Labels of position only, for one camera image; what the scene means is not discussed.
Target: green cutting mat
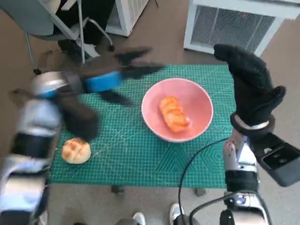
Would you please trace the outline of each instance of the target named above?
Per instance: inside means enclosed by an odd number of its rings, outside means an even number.
[[[214,105],[212,124],[200,137],[186,143],[169,143],[155,136],[143,122],[141,102],[146,91],[163,79],[181,77],[200,84]],[[73,136],[63,128],[51,171],[52,183],[137,186],[178,186],[193,154],[203,146],[230,136],[229,116],[235,110],[233,82],[227,66],[176,65],[145,77],[128,80],[117,89],[136,106],[126,108],[101,101],[97,94],[82,101],[99,111],[99,137],[90,142],[92,155],[82,165],[61,158],[63,143]],[[204,150],[191,165],[184,186],[223,188],[223,143]]]

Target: chair leg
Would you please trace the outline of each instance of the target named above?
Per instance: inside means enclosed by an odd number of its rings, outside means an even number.
[[[33,67],[33,72],[35,73],[35,75],[40,75],[41,74],[40,69],[37,68],[36,66],[34,66],[34,59],[33,59],[33,55],[32,55],[32,49],[31,49],[31,45],[30,45],[29,35],[26,31],[25,31],[25,38],[26,38],[26,43],[27,43],[27,47],[28,47],[28,51],[29,51],[31,65]]]
[[[89,21],[91,23],[93,23],[104,34],[104,36],[108,39],[108,41],[109,41],[109,50],[111,52],[113,52],[114,51],[114,46],[113,46],[112,39],[108,36],[108,34],[102,29],[102,27],[100,27],[100,25],[95,20],[89,18]]]
[[[84,50],[84,39],[83,39],[83,13],[81,8],[81,0],[78,3],[78,16],[79,16],[79,27],[80,27],[80,42],[81,42],[81,58],[82,64],[85,63],[85,50]]]

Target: pink bowl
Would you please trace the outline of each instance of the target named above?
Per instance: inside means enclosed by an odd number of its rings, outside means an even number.
[[[174,96],[190,118],[190,126],[182,132],[173,133],[159,109],[160,101]],[[207,92],[197,83],[182,78],[171,78],[153,85],[142,101],[142,116],[147,126],[168,142],[187,142],[202,134],[210,125],[213,105]]]

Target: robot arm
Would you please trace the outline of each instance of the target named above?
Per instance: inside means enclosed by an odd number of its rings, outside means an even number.
[[[99,93],[112,103],[128,102],[113,91],[126,79],[156,72],[162,64],[135,63],[148,48],[130,49],[95,59],[93,65],[72,71],[49,72],[35,77],[33,98],[21,109],[11,153],[0,175],[0,225],[31,225],[45,211],[49,196],[51,144],[61,121],[74,135],[89,141],[97,136],[98,114],[79,102],[81,93]]]
[[[285,88],[273,87],[265,62],[253,54],[228,45],[214,49],[215,57],[228,63],[236,101],[232,135],[223,148],[226,194],[236,194],[225,201],[227,210],[221,213],[220,224],[271,225],[258,194],[257,161],[281,186],[300,180],[299,174],[291,174],[300,168],[300,151],[272,134],[271,112],[282,102]]]

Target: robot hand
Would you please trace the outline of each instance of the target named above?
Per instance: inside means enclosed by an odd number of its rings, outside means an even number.
[[[214,49],[215,57],[228,63],[233,76],[236,114],[248,126],[268,122],[285,96],[285,87],[273,87],[266,63],[254,54],[229,45]]]
[[[34,89],[37,95],[55,102],[69,132],[88,142],[97,136],[98,115],[80,103],[77,96],[81,93],[98,93],[102,100],[131,106],[130,99],[113,89],[122,85],[126,79],[140,79],[165,67],[163,64],[135,61],[150,51],[150,48],[140,47],[103,55],[87,62],[82,68],[62,71],[60,76],[66,81],[65,85],[50,90],[49,82],[45,82],[44,77],[37,77]]]

